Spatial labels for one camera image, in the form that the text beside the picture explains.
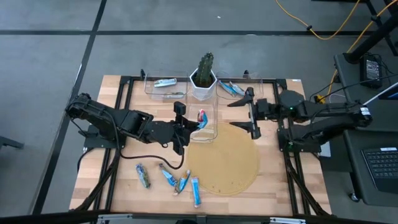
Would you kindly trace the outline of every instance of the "white hexagonal pot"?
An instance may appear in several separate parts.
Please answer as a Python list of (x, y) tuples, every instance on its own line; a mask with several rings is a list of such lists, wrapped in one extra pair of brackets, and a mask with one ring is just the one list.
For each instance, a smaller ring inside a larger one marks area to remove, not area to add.
[(200, 100), (207, 100), (209, 99), (215, 92), (216, 86), (217, 86), (217, 78), (216, 75), (214, 74), (214, 72), (211, 70), (211, 75), (213, 76), (213, 84), (211, 84), (210, 87), (208, 88), (202, 88), (202, 87), (197, 87), (195, 85), (195, 83), (192, 80), (192, 77), (194, 76), (194, 74), (196, 74), (196, 72), (198, 71), (198, 69), (195, 69), (195, 71), (192, 72), (192, 74), (189, 76), (189, 80), (191, 81), (191, 85), (192, 85), (192, 95)]

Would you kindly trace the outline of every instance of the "clear plastic bin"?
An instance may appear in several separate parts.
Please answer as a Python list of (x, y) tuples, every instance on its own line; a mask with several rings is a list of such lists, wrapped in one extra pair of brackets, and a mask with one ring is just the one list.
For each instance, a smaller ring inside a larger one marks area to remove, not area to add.
[[(154, 82), (160, 79), (176, 78), (175, 85), (155, 87)], [(187, 72), (179, 71), (149, 71), (145, 75), (145, 93), (152, 100), (185, 101), (188, 91), (189, 77)]]
[(187, 113), (185, 117), (191, 121), (196, 121), (200, 109), (205, 110), (208, 123), (203, 129), (191, 133), (191, 141), (209, 143), (217, 137), (217, 95), (213, 94), (209, 99), (200, 101), (192, 95), (191, 91), (189, 91), (187, 93)]
[[(217, 76), (217, 78), (227, 78), (226, 81), (223, 80), (223, 83), (229, 85), (228, 77), (231, 77), (231, 75), (229, 75), (226, 72), (218, 72), (216, 76)], [(254, 101), (263, 98), (263, 96), (264, 96), (263, 82), (262, 82), (262, 79), (260, 79), (260, 75), (255, 72), (255, 73), (250, 73), (249, 76), (251, 79), (255, 79), (255, 78), (258, 79), (258, 82), (245, 83), (244, 81), (247, 80), (247, 78), (242, 78), (242, 82), (236, 82), (234, 84), (237, 84), (244, 91), (246, 91), (246, 89), (248, 87), (252, 87), (254, 90)], [(234, 101), (237, 101), (237, 100), (240, 100), (241, 98), (243, 98), (243, 96), (241, 96), (239, 94), (237, 94), (236, 96), (230, 95), (219, 84), (217, 84), (217, 87), (216, 87), (216, 94), (219, 98), (218, 103), (220, 105), (228, 105), (230, 103), (233, 103)]]

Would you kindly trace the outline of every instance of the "wooden tabletop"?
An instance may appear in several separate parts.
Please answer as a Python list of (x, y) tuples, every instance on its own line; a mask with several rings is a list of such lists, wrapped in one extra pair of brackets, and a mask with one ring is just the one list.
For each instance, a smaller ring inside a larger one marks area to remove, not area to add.
[[(118, 92), (120, 76), (105, 75), (99, 91), (98, 101), (110, 107), (114, 106)], [(262, 98), (274, 103), (272, 85), (256, 84), (262, 86)], [(290, 90), (303, 94), (300, 80), (287, 80)], [(124, 88), (122, 102), (124, 102), (127, 87)], [(218, 98), (218, 122), (248, 121), (248, 108), (228, 108), (226, 105), (232, 102)], [(174, 119), (172, 102), (152, 100), (144, 92), (143, 82), (134, 82), (130, 110), (141, 110), (153, 114), (155, 120), (170, 121)], [(200, 190), (202, 205), (194, 208), (192, 186), (187, 184), (185, 190), (178, 196), (173, 196), (173, 188), (166, 183), (165, 177), (157, 167), (157, 159), (121, 159), (114, 189), (111, 210), (113, 212), (136, 213), (205, 213), (212, 215), (292, 215), (289, 189), (287, 185), (286, 171), (283, 155), (279, 151), (276, 129), (277, 123), (272, 121), (258, 122), (262, 137), (255, 140), (260, 155), (260, 168), (254, 183), (244, 192), (230, 196), (218, 196)], [(125, 156), (158, 155), (166, 158), (173, 166), (180, 163), (178, 156), (169, 146), (164, 149), (159, 144), (144, 144), (133, 138), (127, 138), (126, 147), (123, 149)], [(104, 149), (94, 149), (81, 161), (80, 171), (77, 176), (75, 189), (72, 195), (70, 208), (79, 206), (98, 181)], [(319, 161), (309, 153), (301, 153), (301, 161), (305, 184), (322, 208), (330, 211), (329, 199), (326, 193), (321, 165)], [(137, 163), (143, 163), (149, 173), (151, 188), (145, 189), (138, 179), (135, 169)], [(171, 170), (176, 178), (179, 178), (188, 164), (184, 163), (179, 170)], [(104, 208), (108, 184), (104, 187), (100, 208)], [(300, 191), (295, 186), (298, 209), (303, 213)]]

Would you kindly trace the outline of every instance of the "round cork board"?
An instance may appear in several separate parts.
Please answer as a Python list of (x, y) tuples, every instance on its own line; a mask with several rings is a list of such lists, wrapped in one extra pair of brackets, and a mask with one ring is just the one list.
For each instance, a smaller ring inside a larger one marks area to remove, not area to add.
[(250, 135), (230, 124), (218, 124), (212, 143), (191, 142), (188, 166), (200, 187), (217, 195), (236, 195), (256, 179), (259, 155)]

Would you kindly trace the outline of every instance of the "yellow cable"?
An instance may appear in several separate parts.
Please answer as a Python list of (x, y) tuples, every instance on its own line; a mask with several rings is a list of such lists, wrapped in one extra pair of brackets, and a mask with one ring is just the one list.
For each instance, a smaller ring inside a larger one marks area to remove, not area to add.
[[(388, 9), (388, 7), (390, 7), (391, 5), (393, 5), (395, 2), (397, 2), (398, 0), (393, 0), (392, 2), (390, 2), (390, 4), (388, 4), (384, 9), (382, 9), (378, 14), (377, 14), (377, 16), (380, 16), (381, 14), (383, 14), (383, 12), (385, 11), (385, 10), (387, 10)], [(351, 45), (351, 47), (347, 50), (347, 53), (348, 52), (350, 52), (352, 49), (353, 49), (353, 47), (358, 43), (358, 41), (362, 38), (362, 36), (363, 36), (363, 34), (369, 29), (369, 27), (371, 26), (373, 24), (373, 21), (371, 21), (366, 27), (365, 27), (365, 29), (362, 31), (362, 33), (358, 36), (358, 38), (355, 40), (355, 42)], [(330, 94), (330, 92), (331, 92), (331, 84), (333, 83), (333, 80), (335, 79), (335, 77), (336, 77), (336, 75), (337, 75), (337, 70), (335, 70), (335, 72), (334, 72), (334, 74), (333, 74), (333, 76), (332, 76), (332, 78), (331, 78), (331, 81), (330, 81), (330, 86), (329, 86), (329, 90), (328, 90), (328, 94), (326, 94), (326, 96), (327, 95), (329, 95)]]
[[(391, 5), (393, 5), (393, 4), (394, 4), (395, 2), (397, 2), (397, 1), (398, 1), (398, 0), (393, 0), (392, 2), (390, 2), (390, 4), (388, 4), (384, 9), (382, 9), (382, 10), (377, 14), (377, 16), (380, 16), (385, 10), (388, 9), (388, 7), (390, 7)], [(284, 8), (282, 7), (282, 5), (279, 4), (279, 1), (278, 1), (278, 0), (275, 0), (275, 2), (278, 4), (278, 6), (279, 6), (288, 16), (290, 16), (291, 18), (293, 18), (293, 19), (295, 19), (295, 20), (301, 22), (303, 25), (305, 25), (306, 27), (308, 27), (308, 24), (306, 24), (303, 20), (301, 20), (300, 18), (295, 17), (295, 16), (291, 15), (289, 12), (287, 12), (286, 9), (284, 9)], [(320, 36), (319, 36), (317, 33), (315, 33), (315, 31), (313, 31), (312, 29), (310, 29), (310, 31), (315, 35), (315, 37), (317, 37), (317, 38), (320, 39), (320, 40), (330, 40), (330, 39), (332, 39), (332, 38), (333, 38), (337, 33), (339, 33), (340, 30), (345, 26), (345, 24), (347, 23), (347, 21), (348, 21), (348, 20), (350, 19), (350, 17), (353, 15), (353, 13), (354, 13), (356, 7), (358, 6), (358, 3), (359, 3), (359, 2), (360, 2), (360, 0), (358, 0), (358, 1), (356, 2), (356, 4), (354, 5), (353, 9), (352, 9), (351, 12), (348, 14), (346, 20), (341, 24), (340, 28), (339, 28), (333, 35), (331, 35), (330, 37), (326, 37), (326, 38), (320, 37)], [(362, 31), (362, 33), (358, 36), (358, 38), (355, 40), (355, 42), (352, 44), (352, 46), (347, 50), (347, 53), (350, 52), (350, 51), (353, 49), (353, 47), (358, 43), (358, 41), (362, 38), (363, 34), (369, 29), (369, 27), (370, 27), (372, 24), (373, 24), (373, 21), (371, 21), (371, 22), (365, 27), (365, 29), (364, 29), (364, 30)], [(329, 85), (329, 89), (328, 89), (328, 94), (327, 94), (327, 95), (329, 95), (330, 92), (331, 92), (331, 84), (333, 83), (333, 80), (335, 79), (336, 75), (337, 75), (337, 70), (335, 70), (335, 72), (334, 72), (334, 74), (333, 74), (333, 76), (332, 76), (332, 78), (331, 78), (330, 85)]]
[[(278, 0), (275, 0), (275, 2), (278, 4), (278, 6), (279, 6), (288, 16), (290, 16), (290, 17), (293, 18), (293, 19), (296, 19), (297, 21), (301, 22), (301, 23), (304, 24), (306, 27), (308, 27), (308, 24), (306, 24), (303, 20), (301, 20), (301, 19), (299, 19), (298, 17), (295, 17), (295, 16), (291, 15), (290, 13), (288, 13), (288, 12), (282, 7), (282, 5), (279, 4), (279, 1), (278, 1)], [(315, 37), (317, 37), (317, 38), (320, 39), (320, 40), (330, 40), (330, 39), (332, 39), (332, 38), (333, 38), (336, 34), (338, 34), (338, 33), (341, 31), (341, 29), (346, 25), (347, 21), (348, 21), (348, 20), (350, 19), (350, 17), (353, 15), (353, 13), (354, 13), (356, 7), (358, 6), (358, 3), (359, 3), (359, 2), (360, 2), (360, 0), (356, 1), (355, 6), (354, 6), (353, 9), (351, 10), (351, 12), (348, 14), (346, 20), (341, 24), (340, 28), (339, 28), (333, 35), (331, 35), (330, 37), (326, 37), (326, 38), (325, 38), (325, 37), (320, 37), (313, 29), (310, 29), (310, 31), (315, 35)]]

